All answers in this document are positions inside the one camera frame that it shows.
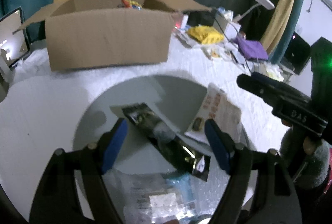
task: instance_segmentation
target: hand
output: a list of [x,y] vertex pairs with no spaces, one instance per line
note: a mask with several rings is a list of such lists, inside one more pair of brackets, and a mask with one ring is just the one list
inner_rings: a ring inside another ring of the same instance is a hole
[[[281,120],[282,124],[287,126],[287,127],[291,127],[292,124],[290,124],[289,122],[285,121],[285,120]],[[318,143],[311,140],[309,137],[305,137],[304,141],[303,141],[303,150],[307,155],[313,155],[316,151],[318,147]]]

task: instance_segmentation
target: white wall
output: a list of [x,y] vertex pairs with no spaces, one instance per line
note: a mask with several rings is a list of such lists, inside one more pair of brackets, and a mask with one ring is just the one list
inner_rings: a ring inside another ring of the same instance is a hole
[[[313,0],[311,11],[306,10],[311,0],[304,0],[295,31],[309,44],[313,45],[320,37],[332,42],[332,11],[320,0]],[[291,86],[310,96],[312,84],[311,62],[301,75],[293,76]]]

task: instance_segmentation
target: cardboard box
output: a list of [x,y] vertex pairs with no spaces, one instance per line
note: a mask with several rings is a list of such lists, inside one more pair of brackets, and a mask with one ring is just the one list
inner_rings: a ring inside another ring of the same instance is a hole
[[172,12],[206,10],[193,0],[68,0],[47,5],[19,29],[45,21],[52,71],[167,61]]

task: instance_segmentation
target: gray round tray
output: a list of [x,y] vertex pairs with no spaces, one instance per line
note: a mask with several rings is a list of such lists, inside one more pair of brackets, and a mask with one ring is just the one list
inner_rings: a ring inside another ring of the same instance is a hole
[[[183,136],[205,95],[206,88],[202,85],[172,76],[145,76],[119,83],[100,95],[86,110],[77,126],[73,149],[82,149],[110,131],[117,119],[124,117],[121,110],[123,106],[145,102],[172,130],[178,132],[188,145],[211,156],[208,181],[204,182],[193,176],[191,179],[200,213],[213,213],[229,176],[219,168],[208,145]],[[241,142],[247,145],[246,133],[244,128],[242,129]],[[130,123],[114,168],[126,174],[168,173],[175,170]],[[113,203],[123,216],[123,195],[114,185],[112,174],[106,173],[103,179]],[[81,180],[77,180],[82,189]]]

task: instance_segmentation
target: white tablecloth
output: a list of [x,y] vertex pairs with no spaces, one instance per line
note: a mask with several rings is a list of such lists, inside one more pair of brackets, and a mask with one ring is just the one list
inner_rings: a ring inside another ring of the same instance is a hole
[[36,50],[16,67],[7,97],[0,103],[0,180],[8,197],[28,219],[39,179],[54,149],[72,150],[77,123],[101,93],[122,81],[163,74],[203,86],[213,82],[242,110],[242,123],[258,151],[280,148],[287,130],[262,99],[240,88],[243,70],[231,62],[210,61],[197,49],[171,38],[169,57],[157,65],[106,67],[51,73],[47,50]]

